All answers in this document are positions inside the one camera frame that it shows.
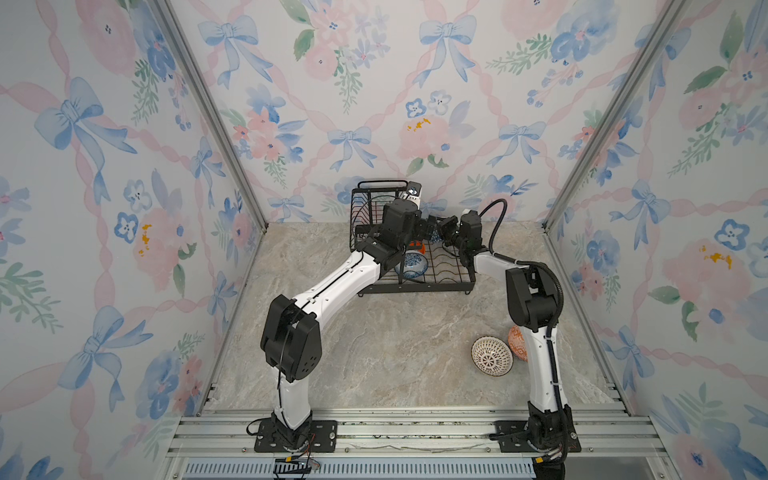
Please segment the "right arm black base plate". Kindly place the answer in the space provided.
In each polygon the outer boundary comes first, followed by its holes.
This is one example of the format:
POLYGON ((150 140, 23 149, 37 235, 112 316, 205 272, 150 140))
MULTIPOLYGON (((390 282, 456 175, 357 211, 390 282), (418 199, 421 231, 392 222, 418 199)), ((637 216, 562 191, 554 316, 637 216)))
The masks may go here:
POLYGON ((556 444, 537 448, 532 443, 532 436, 525 420, 497 420, 493 423, 494 432, 488 435, 497 442, 502 453, 544 454, 561 447, 561 435, 556 435, 556 444))

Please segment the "right aluminium corner post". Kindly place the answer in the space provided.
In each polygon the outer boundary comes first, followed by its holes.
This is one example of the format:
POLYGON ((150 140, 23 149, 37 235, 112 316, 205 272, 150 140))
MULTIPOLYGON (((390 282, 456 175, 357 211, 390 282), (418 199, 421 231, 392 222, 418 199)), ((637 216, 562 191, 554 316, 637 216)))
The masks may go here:
POLYGON ((666 1, 662 9, 651 25, 646 43, 639 49, 638 54, 627 71, 627 76, 622 85, 616 90, 615 95, 608 104, 604 116, 595 132, 595 136, 582 150, 582 154, 575 163, 574 169, 567 177, 563 189, 557 195, 553 207, 542 225, 544 232, 549 234, 555 229, 558 221, 564 216, 569 201, 576 193, 583 178, 588 173, 591 163, 598 155, 608 137, 613 132, 615 125, 621 120, 625 110, 632 103, 640 83, 652 70, 653 64, 661 55, 661 51, 674 33, 676 26, 681 21, 682 15, 689 6, 689 1, 666 1))

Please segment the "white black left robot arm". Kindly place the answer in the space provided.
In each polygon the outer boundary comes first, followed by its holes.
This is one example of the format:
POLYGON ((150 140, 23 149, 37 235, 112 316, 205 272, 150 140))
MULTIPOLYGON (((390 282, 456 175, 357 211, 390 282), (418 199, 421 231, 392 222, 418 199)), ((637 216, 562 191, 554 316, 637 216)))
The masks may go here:
POLYGON ((403 262, 420 220, 416 197, 393 200, 384 206, 381 223, 339 268, 293 298, 279 295, 272 300, 260 348, 276 374, 273 417, 282 428, 295 433, 310 422, 308 377, 322 356, 323 330, 359 291, 403 262))

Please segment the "blue floral ceramic bowl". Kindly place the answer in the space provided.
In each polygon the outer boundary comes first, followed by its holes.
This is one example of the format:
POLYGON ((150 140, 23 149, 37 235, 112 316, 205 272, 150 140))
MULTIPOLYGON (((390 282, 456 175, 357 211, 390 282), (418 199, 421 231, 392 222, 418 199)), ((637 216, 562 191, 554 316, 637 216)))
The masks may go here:
POLYGON ((404 257, 404 263, 399 272, 407 280, 421 280, 428 268, 429 263, 424 254, 419 251, 409 251, 404 257))

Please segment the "aluminium front rail frame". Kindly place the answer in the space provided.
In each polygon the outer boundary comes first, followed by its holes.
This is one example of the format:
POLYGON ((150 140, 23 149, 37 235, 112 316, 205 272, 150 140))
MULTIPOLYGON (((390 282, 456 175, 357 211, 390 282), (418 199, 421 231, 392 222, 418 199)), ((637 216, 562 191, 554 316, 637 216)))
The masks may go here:
POLYGON ((159 479, 675 479, 651 420, 624 404, 575 405, 572 450, 546 467, 544 454, 502 453, 488 435, 497 420, 524 420, 523 407, 318 409, 338 422, 333 453, 256 453, 265 409, 206 409, 180 420, 159 479), (298 468, 304 466, 307 473, 298 468))

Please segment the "white brown lattice bowl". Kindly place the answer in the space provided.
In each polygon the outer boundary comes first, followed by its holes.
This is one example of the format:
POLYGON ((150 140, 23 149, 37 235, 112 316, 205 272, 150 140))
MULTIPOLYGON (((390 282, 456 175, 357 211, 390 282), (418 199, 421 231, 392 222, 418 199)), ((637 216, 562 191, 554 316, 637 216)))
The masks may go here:
POLYGON ((474 341, 471 359, 478 370, 492 377, 507 375, 514 363, 510 347, 503 340, 492 336, 480 337, 474 341))

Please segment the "blue geometric patterned bowl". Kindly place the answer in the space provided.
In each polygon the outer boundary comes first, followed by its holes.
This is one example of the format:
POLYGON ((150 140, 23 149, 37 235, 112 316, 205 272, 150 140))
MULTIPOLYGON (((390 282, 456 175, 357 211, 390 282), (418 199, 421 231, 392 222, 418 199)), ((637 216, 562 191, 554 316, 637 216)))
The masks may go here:
POLYGON ((445 239, 439 231, 435 231, 430 237, 430 243, 433 245, 441 246, 444 242, 445 239))

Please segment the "left aluminium corner post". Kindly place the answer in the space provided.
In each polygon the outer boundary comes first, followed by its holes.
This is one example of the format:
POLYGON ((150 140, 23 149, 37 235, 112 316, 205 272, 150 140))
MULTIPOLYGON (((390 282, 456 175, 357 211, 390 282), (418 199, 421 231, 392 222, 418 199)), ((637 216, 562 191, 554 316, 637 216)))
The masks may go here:
POLYGON ((228 134, 225 132, 223 120, 216 108, 215 101, 206 85, 203 72, 195 59, 187 37, 181 28, 177 15, 170 1, 149 0, 148 5, 157 17, 159 27, 169 43, 169 47, 179 62, 196 104, 202 112, 203 119, 209 126, 211 135, 220 148, 224 163, 230 169, 235 185, 240 189, 246 208, 256 221, 261 233, 265 233, 268 222, 258 205, 253 188, 249 183, 246 170, 241 165, 228 134))

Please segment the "aluminium corner post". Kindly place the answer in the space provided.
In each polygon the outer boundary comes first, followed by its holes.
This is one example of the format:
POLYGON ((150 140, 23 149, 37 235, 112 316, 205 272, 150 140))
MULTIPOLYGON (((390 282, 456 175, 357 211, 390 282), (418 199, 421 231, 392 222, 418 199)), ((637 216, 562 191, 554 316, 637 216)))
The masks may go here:
POLYGON ((575 163, 574 169, 567 177, 563 189, 557 195, 553 207, 542 225, 544 232, 549 234, 555 229, 558 221, 564 216, 569 201, 576 193, 583 178, 588 173, 591 163, 598 155, 608 137, 613 132, 615 125, 621 120, 625 110, 632 103, 640 83, 652 70, 653 64, 661 55, 661 51, 674 33, 676 26, 681 21, 682 15, 689 6, 689 1, 666 1, 662 9, 651 25, 646 43, 639 49, 638 54, 627 71, 627 76, 622 85, 616 90, 615 95, 608 104, 604 116, 595 132, 595 136, 582 150, 582 154, 575 163))
POLYGON ((202 112, 203 119, 209 126, 211 135, 220 148, 224 163, 230 169, 235 185, 240 189, 246 208, 256 221, 261 233, 265 233, 268 222, 258 205, 253 188, 249 183, 246 170, 241 165, 228 134, 225 132, 223 120, 216 108, 215 101, 206 85, 203 72, 195 59, 187 37, 181 28, 177 15, 170 1, 149 0, 148 5, 157 17, 159 27, 169 43, 169 47, 179 62, 196 104, 202 112))

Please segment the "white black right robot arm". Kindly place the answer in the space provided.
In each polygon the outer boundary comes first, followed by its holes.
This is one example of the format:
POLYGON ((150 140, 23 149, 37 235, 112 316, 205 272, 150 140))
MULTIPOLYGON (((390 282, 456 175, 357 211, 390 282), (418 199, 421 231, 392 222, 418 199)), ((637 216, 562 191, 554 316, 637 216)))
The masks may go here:
POLYGON ((564 307, 560 281, 543 262, 515 259, 484 245, 481 216, 474 210, 459 218, 440 220, 437 229, 440 237, 455 247, 469 272, 504 284, 507 311, 522 333, 527 353, 527 441, 539 452, 565 457, 573 423, 556 350, 564 307))

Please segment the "red patterned ceramic bowl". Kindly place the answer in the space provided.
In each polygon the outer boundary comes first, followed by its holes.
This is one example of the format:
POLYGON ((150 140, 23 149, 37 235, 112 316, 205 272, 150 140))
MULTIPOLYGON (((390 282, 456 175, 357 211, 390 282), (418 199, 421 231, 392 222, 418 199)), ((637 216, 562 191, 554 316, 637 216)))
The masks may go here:
POLYGON ((517 325, 513 325, 510 328, 508 332, 507 343, 516 358, 522 360, 523 362, 528 361, 527 349, 522 330, 517 325))

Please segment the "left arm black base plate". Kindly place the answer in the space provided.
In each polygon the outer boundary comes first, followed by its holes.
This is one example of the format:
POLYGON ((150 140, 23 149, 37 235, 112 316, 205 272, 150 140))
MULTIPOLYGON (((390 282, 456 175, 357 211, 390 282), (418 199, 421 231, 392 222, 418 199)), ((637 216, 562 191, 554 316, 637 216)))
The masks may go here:
POLYGON ((338 422, 335 420, 307 419, 292 430, 280 420, 270 418, 259 423, 254 437, 256 453, 333 453, 338 436, 338 422))

